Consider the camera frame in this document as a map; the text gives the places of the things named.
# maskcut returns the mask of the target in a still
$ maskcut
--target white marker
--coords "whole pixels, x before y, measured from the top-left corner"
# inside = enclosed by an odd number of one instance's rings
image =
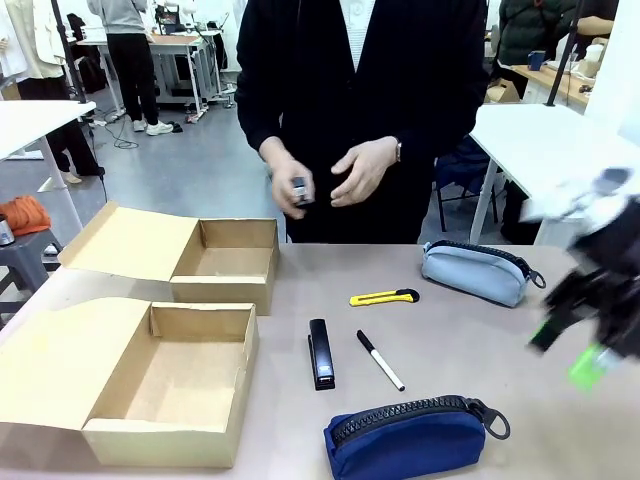
[[[393,370],[391,370],[391,367],[387,365],[387,362],[384,361],[384,358],[382,358],[382,356],[378,353],[376,348],[373,346],[373,343],[371,343],[364,332],[362,330],[358,330],[356,336],[358,337],[358,340],[360,340],[360,343],[362,343],[362,346],[366,348],[367,352],[371,354],[376,363],[380,365],[380,368],[387,375],[387,377],[389,377],[389,380],[393,382],[398,390],[404,392],[404,385],[402,384],[398,376],[393,372]]]

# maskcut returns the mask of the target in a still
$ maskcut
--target dark green jacket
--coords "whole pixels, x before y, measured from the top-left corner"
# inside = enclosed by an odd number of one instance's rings
[[[502,0],[500,4],[500,50],[504,65],[526,65],[533,50],[555,57],[558,40],[569,33],[576,0]]]

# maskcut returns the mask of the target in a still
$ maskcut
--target open cardboard box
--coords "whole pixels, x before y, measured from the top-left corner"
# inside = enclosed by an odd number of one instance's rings
[[[251,304],[42,313],[0,348],[0,422],[80,430],[105,465],[231,467],[257,348]]]
[[[520,103],[520,96],[513,82],[501,78],[489,86],[484,103]]]
[[[278,254],[275,220],[200,220],[109,202],[58,258],[69,268],[170,282],[177,302],[255,303],[268,315]]]

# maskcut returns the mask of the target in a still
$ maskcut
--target hand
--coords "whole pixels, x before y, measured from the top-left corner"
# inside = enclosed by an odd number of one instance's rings
[[[269,165],[273,172],[272,194],[276,204],[280,210],[291,218],[295,220],[302,219],[306,212],[300,208],[296,208],[298,198],[293,193],[292,180],[296,177],[304,178],[307,187],[306,200],[313,201],[315,193],[313,175],[307,167],[289,154],[284,155],[277,162],[270,162]]]
[[[346,207],[369,198],[380,185],[387,168],[396,162],[397,147],[398,140],[384,137],[349,150],[331,169],[331,173],[340,175],[352,167],[349,177],[331,192],[331,205]]]

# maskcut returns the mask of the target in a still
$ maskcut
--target stool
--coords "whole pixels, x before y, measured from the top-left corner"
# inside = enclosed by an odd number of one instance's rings
[[[16,237],[11,245],[0,247],[0,266],[9,267],[9,273],[0,280],[0,293],[15,283],[18,290],[35,293],[49,279],[47,272],[55,271],[57,262],[43,263],[44,249],[53,245],[60,253],[62,246],[51,230]],[[16,313],[25,302],[0,302],[0,313]]]

